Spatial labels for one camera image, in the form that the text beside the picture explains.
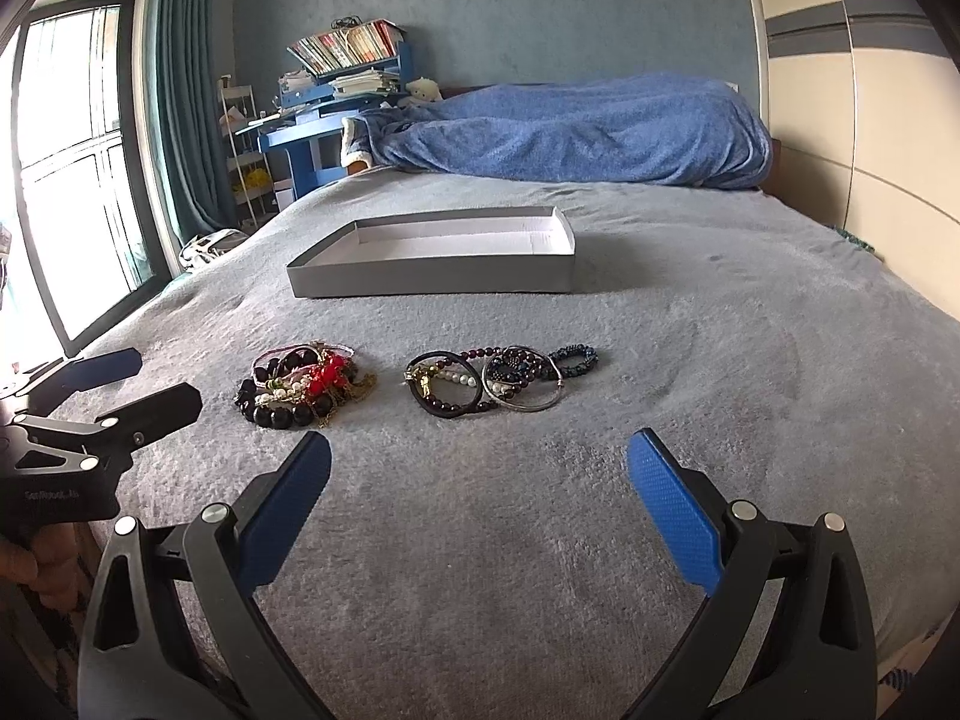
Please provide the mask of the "person's left hand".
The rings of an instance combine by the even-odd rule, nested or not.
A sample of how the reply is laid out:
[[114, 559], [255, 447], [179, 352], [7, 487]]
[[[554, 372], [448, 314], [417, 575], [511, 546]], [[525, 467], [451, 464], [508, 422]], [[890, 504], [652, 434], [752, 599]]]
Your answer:
[[25, 585], [49, 610], [75, 613], [82, 607], [80, 537], [75, 523], [39, 528], [28, 546], [2, 538], [3, 585]]

